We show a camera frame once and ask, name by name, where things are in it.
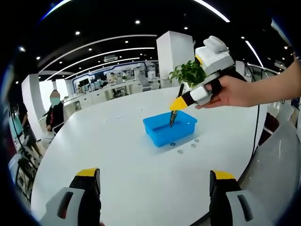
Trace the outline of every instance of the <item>finger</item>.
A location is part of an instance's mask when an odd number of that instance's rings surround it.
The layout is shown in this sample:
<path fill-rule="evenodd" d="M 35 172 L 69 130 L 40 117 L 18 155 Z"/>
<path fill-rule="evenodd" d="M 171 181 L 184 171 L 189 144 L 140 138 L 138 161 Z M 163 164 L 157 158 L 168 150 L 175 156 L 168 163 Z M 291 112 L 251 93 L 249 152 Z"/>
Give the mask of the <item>finger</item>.
<path fill-rule="evenodd" d="M 216 102 L 216 101 L 218 101 L 218 100 L 220 100 L 220 98 L 219 98 L 218 96 L 213 96 L 213 97 L 211 98 L 210 102 L 208 102 L 207 104 L 204 104 L 204 105 L 196 105 L 195 108 L 196 108 L 196 109 L 201 109 L 201 108 L 203 108 L 203 107 L 205 107 L 205 106 L 207 106 L 207 105 L 209 105 L 209 104 L 211 104 L 211 103 L 213 103 L 213 102 Z"/>
<path fill-rule="evenodd" d="M 224 106 L 220 100 L 204 105 L 203 108 L 214 108 Z"/>
<path fill-rule="evenodd" d="M 206 88 L 208 91 L 211 91 L 211 90 L 212 90 L 211 84 L 206 84 L 206 85 L 205 85 L 205 88 Z"/>

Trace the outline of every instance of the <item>black clothing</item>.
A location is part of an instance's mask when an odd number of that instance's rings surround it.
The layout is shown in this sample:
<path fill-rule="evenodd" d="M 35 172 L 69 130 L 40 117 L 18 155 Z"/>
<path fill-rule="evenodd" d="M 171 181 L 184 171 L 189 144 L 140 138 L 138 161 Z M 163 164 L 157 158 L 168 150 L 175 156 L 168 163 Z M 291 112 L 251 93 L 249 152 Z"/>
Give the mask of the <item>black clothing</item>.
<path fill-rule="evenodd" d="M 64 122 L 63 104 L 60 102 L 58 105 L 51 106 L 47 113 L 46 125 L 50 125 L 51 128 Z M 55 129 L 57 133 L 63 125 Z"/>
<path fill-rule="evenodd" d="M 25 117 L 26 114 L 27 114 L 27 109 L 25 107 L 25 104 L 24 103 L 20 103 L 19 104 L 19 120 L 20 120 L 21 124 L 22 124 L 23 119 L 24 119 L 24 117 Z M 29 127 L 28 119 L 26 120 L 26 123 L 23 126 L 23 128 L 25 129 L 27 127 Z"/>

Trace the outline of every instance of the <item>face mask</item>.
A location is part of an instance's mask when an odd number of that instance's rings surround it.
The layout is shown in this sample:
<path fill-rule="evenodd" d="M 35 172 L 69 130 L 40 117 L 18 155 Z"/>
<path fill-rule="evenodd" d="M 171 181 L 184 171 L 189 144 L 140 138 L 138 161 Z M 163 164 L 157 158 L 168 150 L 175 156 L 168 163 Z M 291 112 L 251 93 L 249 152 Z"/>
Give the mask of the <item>face mask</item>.
<path fill-rule="evenodd" d="M 50 102 L 52 103 L 53 106 L 58 105 L 61 100 L 60 98 L 50 98 Z"/>

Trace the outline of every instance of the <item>led strip light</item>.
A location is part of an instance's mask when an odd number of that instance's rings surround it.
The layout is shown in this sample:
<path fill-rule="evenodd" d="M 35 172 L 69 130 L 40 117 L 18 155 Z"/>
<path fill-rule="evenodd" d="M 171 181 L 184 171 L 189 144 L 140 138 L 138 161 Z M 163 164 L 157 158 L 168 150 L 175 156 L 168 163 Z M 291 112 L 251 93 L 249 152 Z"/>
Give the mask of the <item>led strip light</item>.
<path fill-rule="evenodd" d="M 263 64 L 261 62 L 261 60 L 259 59 L 259 56 L 257 55 L 257 53 L 255 52 L 255 49 L 253 48 L 253 46 L 251 45 L 251 43 L 249 41 L 246 41 L 246 44 L 249 46 L 249 48 L 252 50 L 252 52 L 254 53 L 254 55 L 256 56 L 259 64 L 261 67 L 263 67 Z"/>
<path fill-rule="evenodd" d="M 117 53 L 117 52 L 128 51 L 128 50 L 140 50 L 140 49 L 155 49 L 155 48 L 154 48 L 154 47 L 125 48 L 125 49 L 119 49 L 119 50 L 115 50 L 115 51 L 110 51 L 110 52 L 106 52 L 106 53 L 101 53 L 101 54 L 98 54 L 98 55 L 94 55 L 94 56 L 88 57 L 88 58 L 86 58 L 86 59 L 80 60 L 80 61 L 78 61 L 78 62 L 75 62 L 75 63 L 73 63 L 73 64 L 71 64 L 71 65 L 69 65 L 69 66 L 67 66 L 67 67 L 65 67 L 65 68 L 63 68 L 63 69 L 57 71 L 56 73 L 54 73 L 53 75 L 51 75 L 49 78 L 47 78 L 45 81 L 51 79 L 53 76 L 59 74 L 60 72 L 66 70 L 67 68 L 73 67 L 74 65 L 77 65 L 77 64 L 79 64 L 79 63 L 81 63 L 81 62 L 84 62 L 84 61 L 86 61 L 86 60 L 89 60 L 89 59 L 92 59 L 92 58 L 95 58 L 95 57 L 99 57 L 99 56 L 102 56 L 102 55 L 110 54 L 110 53 Z"/>
<path fill-rule="evenodd" d="M 52 65 L 53 63 L 55 63 L 56 61 L 62 59 L 63 57 L 69 55 L 70 53 L 73 53 L 81 48 L 90 46 L 90 45 L 94 45 L 96 43 L 102 42 L 102 41 L 109 41 L 109 40 L 114 40 L 114 39 L 122 39 L 122 38 L 131 38 L 131 37 L 156 37 L 156 34 L 131 34 L 131 35 L 122 35 L 122 36 L 117 36 L 117 37 L 111 37 L 111 38 L 107 38 L 107 39 L 101 39 L 101 40 L 97 40 L 91 43 L 88 43 L 86 45 L 80 46 L 78 48 L 75 48 L 63 55 L 61 55 L 60 57 L 56 58 L 55 60 L 51 61 L 48 65 L 46 65 L 42 70 L 39 71 L 39 73 L 41 73 L 42 71 L 44 71 L 46 68 L 48 68 L 50 65 Z"/>
<path fill-rule="evenodd" d="M 221 19 L 223 19 L 225 22 L 230 23 L 230 20 L 227 17 L 225 17 L 220 11 L 218 11 L 217 9 L 215 9 L 214 7 L 212 7 L 211 5 L 209 5 L 208 3 L 206 3 L 206 2 L 204 2 L 202 0 L 194 0 L 194 1 L 196 1 L 199 4 L 201 4 L 202 6 L 205 6 L 210 11 L 214 12 Z"/>
<path fill-rule="evenodd" d="M 73 75 L 70 75 L 69 77 L 65 78 L 65 80 L 68 79 L 68 78 L 73 77 L 74 75 L 77 75 L 77 74 L 79 74 L 79 73 L 82 73 L 82 72 L 91 70 L 91 69 L 96 68 L 96 67 L 100 67 L 100 66 L 104 66 L 104 65 L 108 65 L 108 64 L 112 64 L 112 63 L 117 63 L 117 62 L 121 62 L 121 61 L 126 61 L 126 60 L 137 60 L 137 59 L 140 59 L 140 57 L 128 58 L 128 59 L 122 59 L 122 60 L 115 60 L 115 61 L 107 62 L 107 63 L 101 64 L 101 65 L 96 65 L 96 66 L 87 68 L 87 69 L 85 69 L 85 70 L 82 70 L 82 71 L 80 71 L 80 72 L 77 72 L 77 73 L 75 73 L 75 74 L 73 74 Z"/>

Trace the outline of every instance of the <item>person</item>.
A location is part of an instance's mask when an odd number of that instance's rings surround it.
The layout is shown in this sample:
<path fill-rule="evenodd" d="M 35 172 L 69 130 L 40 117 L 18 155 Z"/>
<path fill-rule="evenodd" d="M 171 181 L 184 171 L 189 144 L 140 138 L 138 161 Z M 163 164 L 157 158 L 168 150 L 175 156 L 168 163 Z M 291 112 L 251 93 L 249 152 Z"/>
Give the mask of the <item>person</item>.
<path fill-rule="evenodd" d="M 118 80 L 117 76 L 113 72 L 111 72 L 108 82 L 115 83 L 117 80 Z"/>
<path fill-rule="evenodd" d="M 76 92 L 77 92 L 77 93 L 82 93 L 82 92 L 83 92 L 83 90 L 82 90 L 82 88 L 81 88 L 81 85 L 80 85 L 80 84 L 77 86 L 77 90 L 76 90 Z"/>
<path fill-rule="evenodd" d="M 209 103 L 197 105 L 197 109 L 219 106 L 251 107 L 301 96 L 301 67 L 297 59 L 284 72 L 269 79 L 249 83 L 226 75 L 219 78 L 219 81 L 221 92 L 212 97 Z"/>
<path fill-rule="evenodd" d="M 53 131 L 54 127 L 64 122 L 63 104 L 60 99 L 60 94 L 56 89 L 50 94 L 50 102 L 51 106 L 47 113 L 46 125 L 48 131 Z M 63 125 L 58 126 L 54 131 L 57 133 L 62 126 Z"/>
<path fill-rule="evenodd" d="M 126 71 L 122 72 L 122 78 L 127 78 L 127 72 Z"/>
<path fill-rule="evenodd" d="M 39 157 L 41 157 L 40 150 L 37 146 L 36 138 L 33 135 L 32 129 L 30 127 L 30 124 L 28 122 L 28 114 L 27 109 L 24 103 L 20 103 L 16 105 L 16 109 L 14 110 L 16 113 L 18 113 L 19 120 L 23 126 L 23 133 L 25 137 L 28 137 L 27 146 L 36 151 Z"/>

